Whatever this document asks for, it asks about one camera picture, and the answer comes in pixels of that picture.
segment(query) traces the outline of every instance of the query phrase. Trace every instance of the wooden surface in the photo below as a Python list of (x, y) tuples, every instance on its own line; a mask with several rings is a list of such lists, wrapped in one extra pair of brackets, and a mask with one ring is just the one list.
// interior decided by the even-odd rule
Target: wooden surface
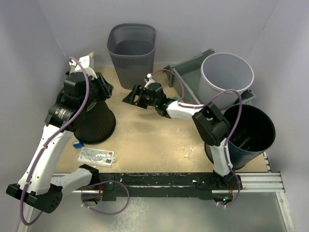
[[(111, 168), (94, 166), (102, 173), (112, 172), (212, 172), (213, 164), (208, 160), (204, 143), (193, 122), (168, 119), (158, 115), (153, 107), (142, 109), (125, 104), (122, 99), (130, 90), (120, 86), (113, 66), (96, 68), (104, 78), (114, 85), (112, 97), (106, 100), (116, 117), (116, 128), (112, 136), (98, 145), (86, 147), (114, 151), (116, 162)], [(170, 98), (178, 94), (168, 87), (167, 76), (158, 73), (154, 80), (162, 84)], [(77, 162), (80, 149), (72, 145), (72, 138), (58, 162), (55, 173), (71, 173), (81, 163)], [(262, 155), (250, 161), (238, 172), (267, 172)]]

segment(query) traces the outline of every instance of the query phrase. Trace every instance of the gray tray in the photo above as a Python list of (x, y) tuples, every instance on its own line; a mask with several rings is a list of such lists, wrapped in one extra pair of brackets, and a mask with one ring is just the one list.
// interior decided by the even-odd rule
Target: gray tray
[[(193, 58), (183, 61), (181, 63), (175, 65), (168, 65), (165, 69), (169, 69), (174, 71), (180, 78), (181, 82), (184, 86), (184, 99), (185, 103), (189, 104), (201, 104), (200, 101), (197, 99), (195, 93), (197, 93), (197, 88), (199, 84), (199, 79), (201, 77), (201, 65), (204, 59), (211, 54), (215, 53), (214, 50), (209, 49), (202, 54), (194, 56)], [(174, 87), (178, 94), (182, 95), (182, 88), (177, 80), (170, 72), (166, 72), (166, 75), (169, 79), (169, 87)], [(241, 95), (243, 104), (251, 101), (252, 99), (256, 98), (256, 95), (251, 90), (246, 90)]]

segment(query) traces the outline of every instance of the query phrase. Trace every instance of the robotic arm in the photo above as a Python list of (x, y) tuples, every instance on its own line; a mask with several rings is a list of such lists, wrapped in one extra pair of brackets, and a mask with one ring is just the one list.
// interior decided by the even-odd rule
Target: robotic arm
[(175, 99), (167, 98), (162, 86), (152, 79), (149, 74), (146, 85), (141, 87), (135, 85), (131, 93), (123, 99), (123, 102), (144, 109), (148, 106), (162, 117), (180, 118), (193, 121), (202, 140), (207, 143), (212, 152), (214, 172), (221, 176), (226, 182), (232, 178), (228, 165), (233, 168), (230, 161), (228, 149), (226, 162), (224, 144), (230, 131), (230, 124), (215, 104), (204, 105), (179, 104)]
[[(64, 88), (59, 92), (56, 103), (48, 110), (40, 144), (27, 171), (18, 183), (9, 185), (6, 190), (7, 194), (20, 200), (27, 186), (24, 202), (46, 213), (53, 212), (61, 199), (72, 191), (98, 182), (98, 170), (88, 165), (82, 165), (75, 172), (64, 177), (52, 177), (63, 149), (78, 125), (85, 119), (87, 111), (91, 110), (97, 102), (104, 101), (112, 95), (113, 86), (105, 81), (101, 73), (93, 70), (92, 55), (80, 58), (79, 62), (89, 77), (90, 90), (85, 107), (64, 131), (44, 147), (46, 140), (76, 114), (85, 98), (84, 74), (76, 62), (71, 61)], [(42, 148), (44, 152), (32, 172), (33, 164)], [(33, 175), (27, 182), (26, 179), (31, 172)]]

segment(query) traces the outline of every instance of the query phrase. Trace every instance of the white bin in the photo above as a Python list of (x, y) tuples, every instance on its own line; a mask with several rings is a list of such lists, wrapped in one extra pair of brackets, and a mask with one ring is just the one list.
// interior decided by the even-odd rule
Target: white bin
[[(230, 53), (214, 53), (208, 56), (201, 65), (197, 98), (206, 104), (217, 93), (226, 89), (235, 89), (239, 94), (247, 90), (253, 83), (254, 73), (251, 66), (242, 58)], [(231, 106), (237, 95), (228, 92), (213, 103), (220, 110)]]

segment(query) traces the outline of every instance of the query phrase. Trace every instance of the gray floor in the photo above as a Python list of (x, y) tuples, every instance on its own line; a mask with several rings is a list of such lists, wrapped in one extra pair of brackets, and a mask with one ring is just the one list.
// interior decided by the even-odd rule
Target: gray floor
[[(126, 198), (100, 202), (96, 208), (119, 210)], [(275, 193), (241, 193), (223, 209), (194, 198), (131, 198), (127, 209), (104, 216), (81, 207), (79, 193), (43, 214), (29, 232), (285, 232)]]

